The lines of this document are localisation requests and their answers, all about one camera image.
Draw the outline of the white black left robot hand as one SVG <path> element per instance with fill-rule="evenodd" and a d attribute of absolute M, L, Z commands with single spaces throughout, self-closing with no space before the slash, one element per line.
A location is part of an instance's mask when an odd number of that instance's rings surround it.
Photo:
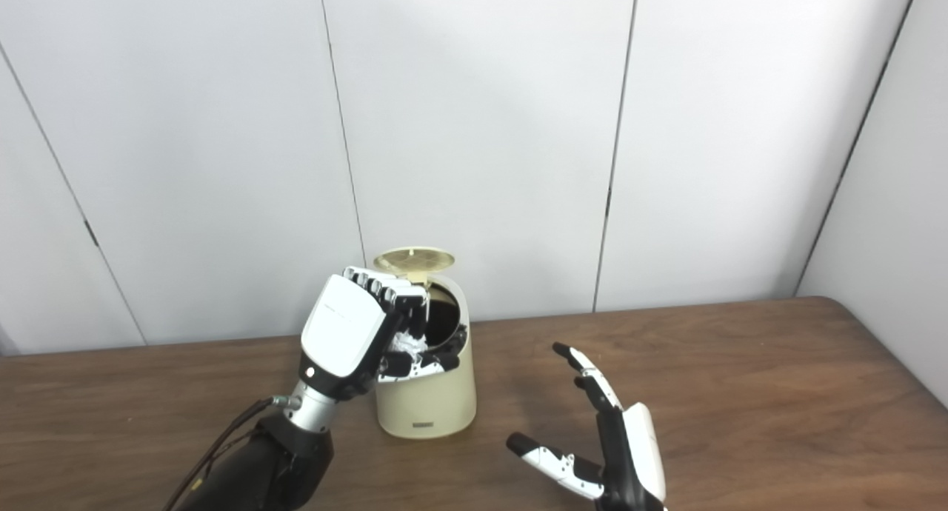
<path fill-rule="evenodd" d="M 301 333 L 301 382 L 339 402 L 458 369 L 468 328 L 460 316 L 441 326 L 439 304 L 426 286 L 389 273 L 350 266 L 332 275 Z"/>

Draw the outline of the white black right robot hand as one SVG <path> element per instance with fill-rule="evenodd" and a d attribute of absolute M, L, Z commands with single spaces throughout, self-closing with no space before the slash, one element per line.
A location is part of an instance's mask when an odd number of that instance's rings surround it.
<path fill-rule="evenodd" d="M 555 342 L 555 353 L 578 373 L 573 383 L 595 408 L 604 464 L 556 447 L 544 446 L 520 432 L 507 448 L 560 487 L 592 501 L 597 510 L 664 510 L 667 485 L 649 407 L 624 407 L 607 377 L 581 350 Z"/>

